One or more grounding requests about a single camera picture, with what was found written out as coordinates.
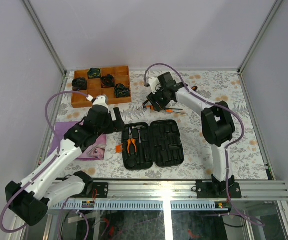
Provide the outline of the black handled steel hammer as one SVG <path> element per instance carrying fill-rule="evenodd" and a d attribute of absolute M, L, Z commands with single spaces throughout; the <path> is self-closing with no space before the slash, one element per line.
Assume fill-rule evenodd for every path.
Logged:
<path fill-rule="evenodd" d="M 132 126 L 131 128 L 137 130 L 137 132 L 138 132 L 138 141 L 139 141 L 139 144 L 141 144 L 142 143 L 142 141 L 141 141 L 141 130 L 145 129 L 146 127 L 144 125 L 136 125 L 136 126 Z"/>

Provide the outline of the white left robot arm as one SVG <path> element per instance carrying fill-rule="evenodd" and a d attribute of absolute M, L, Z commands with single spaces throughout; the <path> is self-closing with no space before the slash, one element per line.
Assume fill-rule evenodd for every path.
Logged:
<path fill-rule="evenodd" d="M 92 179 L 78 171 L 68 180 L 53 186 L 57 176 L 75 159 L 80 157 L 96 140 L 124 128 L 119 108 L 113 109 L 116 119 L 103 105 L 94 105 L 86 117 L 71 127 L 59 146 L 29 176 L 21 182 L 11 181 L 5 187 L 8 209 L 27 225 L 39 223 L 54 204 L 74 195 L 88 197 L 93 193 Z"/>

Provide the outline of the orange handled pliers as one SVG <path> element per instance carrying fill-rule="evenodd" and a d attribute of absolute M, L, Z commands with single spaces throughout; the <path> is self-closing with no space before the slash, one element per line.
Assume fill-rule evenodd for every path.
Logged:
<path fill-rule="evenodd" d="M 137 146 L 135 139 L 133 138 L 131 128 L 128 129 L 127 152 L 128 154 L 137 154 Z"/>

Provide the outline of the black plastic tool case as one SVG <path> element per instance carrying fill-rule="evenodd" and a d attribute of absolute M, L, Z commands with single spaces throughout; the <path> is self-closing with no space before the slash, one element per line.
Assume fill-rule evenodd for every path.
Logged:
<path fill-rule="evenodd" d="M 132 126 L 144 125 L 141 130 L 141 141 L 138 141 L 138 132 Z M 128 154 L 128 129 L 131 128 L 137 146 L 137 154 Z M 159 168 L 174 167 L 183 163 L 184 153 L 180 139 L 180 132 L 174 120 L 156 120 L 126 124 L 122 130 L 121 144 L 123 144 L 122 159 L 127 170 L 147 170 L 153 165 Z"/>

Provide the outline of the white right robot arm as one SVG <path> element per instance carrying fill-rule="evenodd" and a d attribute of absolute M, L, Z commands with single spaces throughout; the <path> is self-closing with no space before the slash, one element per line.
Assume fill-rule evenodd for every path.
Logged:
<path fill-rule="evenodd" d="M 230 190 L 226 180 L 233 179 L 228 160 L 229 150 L 226 146 L 231 142 L 235 131 L 231 113 L 227 111 L 228 105 L 224 101 L 215 103 L 206 100 L 185 83 L 177 83 L 169 72 L 144 80 L 144 86 L 151 90 L 147 100 L 154 110 L 159 112 L 169 102 L 174 101 L 201 117 L 202 134 L 212 151 L 212 178 L 216 180 L 211 186 L 212 193 L 217 197 L 225 196 Z"/>

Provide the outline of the orange case latch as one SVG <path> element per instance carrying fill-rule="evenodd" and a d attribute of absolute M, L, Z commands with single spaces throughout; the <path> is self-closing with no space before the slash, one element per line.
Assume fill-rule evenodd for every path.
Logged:
<path fill-rule="evenodd" d="M 123 144 L 117 145 L 115 150 L 116 150 L 116 153 L 122 153 L 123 152 Z"/>

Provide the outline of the orange handled utility knife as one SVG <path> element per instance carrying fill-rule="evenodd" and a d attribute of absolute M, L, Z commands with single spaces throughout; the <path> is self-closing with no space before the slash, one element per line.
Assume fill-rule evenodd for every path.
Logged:
<path fill-rule="evenodd" d="M 151 110 L 151 111 L 155 111 L 155 108 L 152 105 L 144 105 L 143 109 L 148 109 L 148 110 Z"/>

